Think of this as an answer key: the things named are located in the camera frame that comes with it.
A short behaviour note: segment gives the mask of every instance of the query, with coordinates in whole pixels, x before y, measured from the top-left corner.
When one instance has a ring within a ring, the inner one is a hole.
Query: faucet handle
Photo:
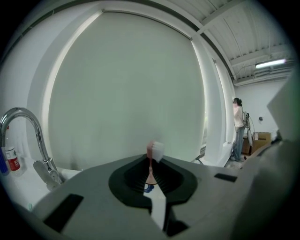
[[[40,176],[40,178],[47,185],[48,190],[51,191],[60,185],[58,182],[56,182],[53,179],[53,177],[51,175],[49,175],[49,173],[43,163],[41,163],[40,161],[35,161],[33,163],[33,167],[36,170],[36,172],[38,173],[38,175]]]

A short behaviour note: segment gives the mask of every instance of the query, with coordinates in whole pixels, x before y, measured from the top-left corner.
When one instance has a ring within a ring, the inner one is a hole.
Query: blue bottle
[[[9,174],[9,170],[8,170],[8,167],[7,167],[6,163],[5,163],[1,147],[0,147],[0,171],[2,172],[2,174],[4,176],[6,176],[6,175]]]

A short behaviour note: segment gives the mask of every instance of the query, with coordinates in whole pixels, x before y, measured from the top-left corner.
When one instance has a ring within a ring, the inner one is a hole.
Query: ceiling light
[[[285,63],[285,59],[279,59],[279,60],[275,60],[275,61],[259,63],[259,64],[256,64],[255,67],[256,68],[265,68],[265,67],[269,67],[269,66],[273,66],[273,65],[283,64],[283,63]]]

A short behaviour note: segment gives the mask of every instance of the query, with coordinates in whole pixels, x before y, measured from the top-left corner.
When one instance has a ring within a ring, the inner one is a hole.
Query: toothbrush
[[[150,161],[150,165],[149,165],[149,176],[146,180],[146,184],[151,184],[151,185],[157,184],[153,176],[152,159],[156,160],[159,163],[159,161],[163,158],[164,149],[165,146],[160,142],[151,141],[150,143],[148,143],[147,158]]]

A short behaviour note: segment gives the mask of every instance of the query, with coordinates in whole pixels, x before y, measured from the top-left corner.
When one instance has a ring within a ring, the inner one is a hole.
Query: cardboard box
[[[244,142],[243,142],[243,147],[242,147],[242,153],[249,155],[250,144],[249,144],[248,138],[247,137],[243,137],[243,139],[244,139]]]
[[[271,142],[271,133],[255,133],[251,153]]]

